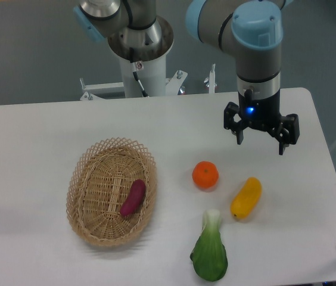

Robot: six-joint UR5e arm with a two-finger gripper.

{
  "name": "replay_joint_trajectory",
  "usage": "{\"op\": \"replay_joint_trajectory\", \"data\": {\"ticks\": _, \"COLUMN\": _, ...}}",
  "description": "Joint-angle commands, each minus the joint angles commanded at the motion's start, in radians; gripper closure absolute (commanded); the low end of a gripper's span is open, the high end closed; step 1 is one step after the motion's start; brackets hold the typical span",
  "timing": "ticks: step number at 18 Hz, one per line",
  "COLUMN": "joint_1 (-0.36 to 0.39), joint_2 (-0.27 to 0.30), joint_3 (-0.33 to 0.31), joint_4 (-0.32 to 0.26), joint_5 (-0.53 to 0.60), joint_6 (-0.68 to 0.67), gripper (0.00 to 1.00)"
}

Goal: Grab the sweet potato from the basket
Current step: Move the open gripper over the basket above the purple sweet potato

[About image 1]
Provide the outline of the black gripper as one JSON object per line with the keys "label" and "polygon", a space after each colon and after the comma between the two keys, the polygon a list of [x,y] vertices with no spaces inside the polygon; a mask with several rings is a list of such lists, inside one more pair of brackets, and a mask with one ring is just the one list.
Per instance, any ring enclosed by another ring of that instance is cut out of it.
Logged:
{"label": "black gripper", "polygon": [[244,130],[252,128],[267,132],[279,142],[280,156],[290,145],[295,145],[300,136],[299,119],[297,114],[281,116],[279,112],[280,91],[262,100],[247,101],[245,96],[238,94],[239,106],[229,102],[223,112],[223,127],[236,137],[241,145]]}

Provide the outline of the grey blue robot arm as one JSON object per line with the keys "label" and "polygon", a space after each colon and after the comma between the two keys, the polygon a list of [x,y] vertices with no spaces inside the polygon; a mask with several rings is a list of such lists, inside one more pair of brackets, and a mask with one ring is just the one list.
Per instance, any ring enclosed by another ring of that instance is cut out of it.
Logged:
{"label": "grey blue robot arm", "polygon": [[[192,1],[185,25],[196,40],[234,57],[238,102],[223,113],[223,126],[242,143],[246,128],[268,133],[279,152],[296,144],[298,115],[279,111],[282,14],[285,1]],[[167,95],[166,55],[173,46],[170,24],[155,1],[80,1],[77,22],[96,42],[107,40],[118,57],[125,95]]]}

